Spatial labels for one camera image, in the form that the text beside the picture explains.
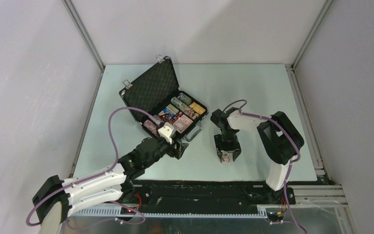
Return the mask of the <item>black poker set case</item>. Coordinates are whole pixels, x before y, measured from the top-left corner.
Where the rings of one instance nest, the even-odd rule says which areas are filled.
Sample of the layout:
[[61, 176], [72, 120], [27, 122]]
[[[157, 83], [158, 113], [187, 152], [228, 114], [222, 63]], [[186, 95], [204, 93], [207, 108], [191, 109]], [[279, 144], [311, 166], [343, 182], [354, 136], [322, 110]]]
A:
[[151, 137], [154, 136], [147, 128], [143, 126], [146, 120], [151, 120], [158, 126], [163, 123], [158, 116], [167, 105], [171, 104], [172, 97], [177, 97], [179, 93], [183, 92], [192, 99], [192, 102], [200, 104], [206, 108], [204, 115], [199, 115], [193, 123], [182, 133], [175, 132], [173, 137], [174, 143], [178, 138], [190, 143], [198, 134], [194, 129], [202, 127], [202, 120], [208, 114], [208, 108], [202, 104], [198, 99], [193, 97], [181, 88], [179, 80], [171, 57], [158, 56], [158, 62], [150, 67], [147, 71], [142, 73], [135, 80], [129, 82], [123, 81], [125, 87], [120, 91], [120, 96], [126, 106], [131, 107], [130, 113], [134, 120], [139, 123], [142, 129]]

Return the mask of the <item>blue patterned card deck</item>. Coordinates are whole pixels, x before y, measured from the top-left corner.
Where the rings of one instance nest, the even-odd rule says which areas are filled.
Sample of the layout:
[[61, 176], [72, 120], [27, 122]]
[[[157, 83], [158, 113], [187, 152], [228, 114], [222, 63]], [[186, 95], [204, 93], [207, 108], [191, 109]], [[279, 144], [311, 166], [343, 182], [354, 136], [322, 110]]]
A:
[[160, 111], [160, 113], [158, 114], [158, 116], [163, 121], [167, 121], [168, 122], [171, 119], [173, 119], [173, 117], [175, 117], [178, 113], [179, 113], [179, 109], [176, 108], [175, 106], [173, 106], [172, 104], [169, 104], [162, 111]]

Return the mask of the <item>white red chip stack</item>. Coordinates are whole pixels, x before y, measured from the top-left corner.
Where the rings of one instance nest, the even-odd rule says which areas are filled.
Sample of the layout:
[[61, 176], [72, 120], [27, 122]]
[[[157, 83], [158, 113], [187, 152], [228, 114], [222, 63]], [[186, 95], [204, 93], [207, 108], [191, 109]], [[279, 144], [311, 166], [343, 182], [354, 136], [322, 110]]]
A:
[[232, 153], [224, 151], [222, 152], [222, 162], [230, 163], [232, 161]]

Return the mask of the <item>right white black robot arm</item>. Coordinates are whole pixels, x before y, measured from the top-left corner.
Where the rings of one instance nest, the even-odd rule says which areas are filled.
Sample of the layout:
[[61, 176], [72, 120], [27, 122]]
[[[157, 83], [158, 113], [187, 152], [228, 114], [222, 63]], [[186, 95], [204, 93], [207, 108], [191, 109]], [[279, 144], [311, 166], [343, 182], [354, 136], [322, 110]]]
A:
[[271, 160], [269, 175], [265, 181], [264, 199], [271, 204], [283, 198], [282, 188], [289, 178], [289, 168], [300, 159], [304, 139], [288, 116], [278, 111], [270, 117], [245, 113], [239, 108], [227, 111], [215, 110], [210, 120], [220, 129], [214, 136], [217, 156], [221, 162], [235, 161], [241, 154], [237, 133], [257, 132], [267, 156]]

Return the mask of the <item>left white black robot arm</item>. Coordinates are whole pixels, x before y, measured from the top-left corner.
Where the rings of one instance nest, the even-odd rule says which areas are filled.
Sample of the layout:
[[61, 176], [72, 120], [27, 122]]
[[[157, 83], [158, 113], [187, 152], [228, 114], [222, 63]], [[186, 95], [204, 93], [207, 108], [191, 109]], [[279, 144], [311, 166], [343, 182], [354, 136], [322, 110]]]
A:
[[164, 155], [180, 159], [187, 147], [188, 143], [180, 140], [169, 144], [162, 137], [148, 137], [121, 156], [115, 165], [99, 172], [68, 179], [52, 176], [33, 197], [31, 213], [37, 214], [41, 225], [53, 206], [60, 204], [58, 220], [62, 223], [72, 214], [93, 205], [113, 201], [129, 203], [134, 198], [136, 178]]

